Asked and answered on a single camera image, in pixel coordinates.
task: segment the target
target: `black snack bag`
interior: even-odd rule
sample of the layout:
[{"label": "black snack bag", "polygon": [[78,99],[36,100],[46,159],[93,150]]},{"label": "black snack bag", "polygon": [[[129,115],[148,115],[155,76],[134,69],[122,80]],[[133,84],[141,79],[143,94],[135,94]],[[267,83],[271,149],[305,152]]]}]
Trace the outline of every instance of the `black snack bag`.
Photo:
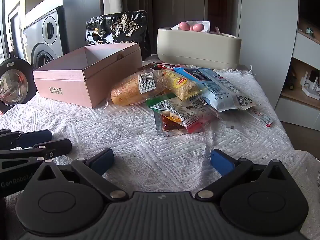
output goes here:
[{"label": "black snack bag", "polygon": [[92,17],[86,22],[86,44],[140,44],[142,60],[151,55],[147,12],[131,11]]}]

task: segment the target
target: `washing machine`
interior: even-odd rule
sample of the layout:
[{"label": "washing machine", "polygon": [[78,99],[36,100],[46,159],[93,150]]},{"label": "washing machine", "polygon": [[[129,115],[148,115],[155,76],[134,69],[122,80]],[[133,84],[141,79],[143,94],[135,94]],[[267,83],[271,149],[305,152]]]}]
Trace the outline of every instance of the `washing machine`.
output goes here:
[{"label": "washing machine", "polygon": [[58,6],[25,27],[23,37],[33,69],[68,53],[63,6]]}]

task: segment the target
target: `pink cardboard box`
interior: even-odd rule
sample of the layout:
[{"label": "pink cardboard box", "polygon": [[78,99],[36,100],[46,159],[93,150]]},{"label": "pink cardboard box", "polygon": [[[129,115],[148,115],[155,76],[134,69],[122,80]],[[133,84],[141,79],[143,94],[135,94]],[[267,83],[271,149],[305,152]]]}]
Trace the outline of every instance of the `pink cardboard box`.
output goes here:
[{"label": "pink cardboard box", "polygon": [[141,67],[139,43],[92,45],[74,50],[33,72],[40,96],[95,107],[112,86]]}]

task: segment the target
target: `white textured tablecloth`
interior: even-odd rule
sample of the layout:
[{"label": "white textured tablecloth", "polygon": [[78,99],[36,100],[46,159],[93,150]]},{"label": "white textured tablecloth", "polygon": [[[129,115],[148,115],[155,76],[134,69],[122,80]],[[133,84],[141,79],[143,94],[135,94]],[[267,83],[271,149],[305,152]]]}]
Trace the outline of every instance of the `white textured tablecloth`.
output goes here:
[{"label": "white textured tablecloth", "polygon": [[[301,232],[309,239],[320,239],[317,184],[320,162],[307,152],[293,149],[276,113],[251,74],[220,74],[261,103],[256,108],[273,118],[271,128],[247,115],[241,121],[242,131],[232,130],[218,121],[203,133],[165,138],[157,135],[153,112],[145,105],[102,115],[103,105],[91,109],[36,95],[26,105],[17,105],[8,111],[0,119],[0,129],[24,132],[49,129],[53,139],[69,138],[72,152],[57,158],[57,164],[70,163],[77,157],[90,158],[110,147],[115,154],[115,164],[105,177],[129,193],[136,190],[196,193],[220,177],[209,162],[213,146],[236,159],[245,157],[257,164],[279,159],[309,203],[309,214]],[[14,213],[16,198],[16,195],[7,198],[9,239],[22,231]]]}]

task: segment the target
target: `open box lid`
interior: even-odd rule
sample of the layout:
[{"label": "open box lid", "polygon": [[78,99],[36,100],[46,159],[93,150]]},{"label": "open box lid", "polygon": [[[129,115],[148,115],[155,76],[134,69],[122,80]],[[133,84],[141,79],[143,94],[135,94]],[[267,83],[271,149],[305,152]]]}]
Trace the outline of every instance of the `open box lid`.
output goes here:
[{"label": "open box lid", "polygon": [[85,46],[41,66],[33,72],[33,76],[40,79],[86,80],[139,49],[139,43]]}]

